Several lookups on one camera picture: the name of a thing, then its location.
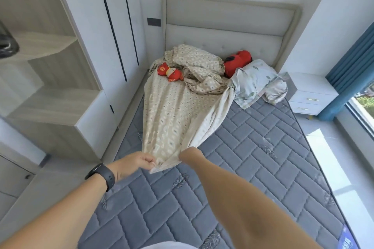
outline red plush toy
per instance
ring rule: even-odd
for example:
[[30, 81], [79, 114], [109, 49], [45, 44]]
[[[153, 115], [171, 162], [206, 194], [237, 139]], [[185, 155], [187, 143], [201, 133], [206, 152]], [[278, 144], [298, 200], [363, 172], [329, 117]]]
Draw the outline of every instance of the red plush toy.
[[184, 80], [182, 72], [177, 68], [170, 68], [166, 62], [162, 63], [162, 65], [157, 69], [157, 74], [161, 76], [167, 76], [169, 82], [173, 82], [176, 80]]
[[252, 61], [252, 56], [249, 51], [242, 50], [226, 58], [223, 65], [225, 65], [225, 76], [231, 78], [235, 74], [236, 68], [243, 68]]

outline open shelf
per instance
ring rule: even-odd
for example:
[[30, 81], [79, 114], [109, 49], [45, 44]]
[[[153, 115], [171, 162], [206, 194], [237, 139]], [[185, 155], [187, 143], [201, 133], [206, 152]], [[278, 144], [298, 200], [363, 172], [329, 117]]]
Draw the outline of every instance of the open shelf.
[[19, 52], [11, 57], [0, 59], [0, 64], [27, 61], [55, 54], [77, 40], [75, 36], [59, 36], [37, 32], [16, 32], [13, 37], [19, 44]]
[[75, 126], [99, 93], [86, 89], [41, 87], [7, 118]]

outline black watch strap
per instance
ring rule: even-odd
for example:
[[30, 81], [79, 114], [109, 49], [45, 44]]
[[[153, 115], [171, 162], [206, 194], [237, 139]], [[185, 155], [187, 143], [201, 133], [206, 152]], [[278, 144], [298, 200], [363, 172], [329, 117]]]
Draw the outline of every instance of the black watch strap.
[[105, 181], [107, 182], [107, 187], [108, 187], [106, 192], [108, 192], [116, 182], [116, 178], [113, 172], [109, 168], [107, 168], [103, 163], [99, 163], [97, 166], [91, 169], [91, 171], [86, 175], [85, 180], [90, 178], [95, 173], [98, 173], [102, 177], [104, 177]]

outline beige headboard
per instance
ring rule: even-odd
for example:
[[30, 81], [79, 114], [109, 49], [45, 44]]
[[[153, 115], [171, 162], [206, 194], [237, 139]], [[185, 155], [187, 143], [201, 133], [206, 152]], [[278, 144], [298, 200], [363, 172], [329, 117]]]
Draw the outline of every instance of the beige headboard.
[[242, 0], [162, 0], [165, 50], [193, 45], [225, 59], [248, 50], [275, 66], [299, 19], [297, 5]]

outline floor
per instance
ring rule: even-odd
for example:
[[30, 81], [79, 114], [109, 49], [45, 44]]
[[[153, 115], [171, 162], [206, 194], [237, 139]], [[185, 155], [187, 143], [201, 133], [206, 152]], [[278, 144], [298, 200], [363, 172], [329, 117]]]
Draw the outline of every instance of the floor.
[[[114, 159], [142, 96], [140, 88], [104, 154], [104, 162]], [[302, 115], [297, 119], [360, 247], [372, 248], [374, 176], [334, 122]], [[0, 242], [76, 188], [94, 165], [52, 157], [1, 220]]]
[[373, 248], [373, 170], [334, 122], [296, 116], [361, 249]]

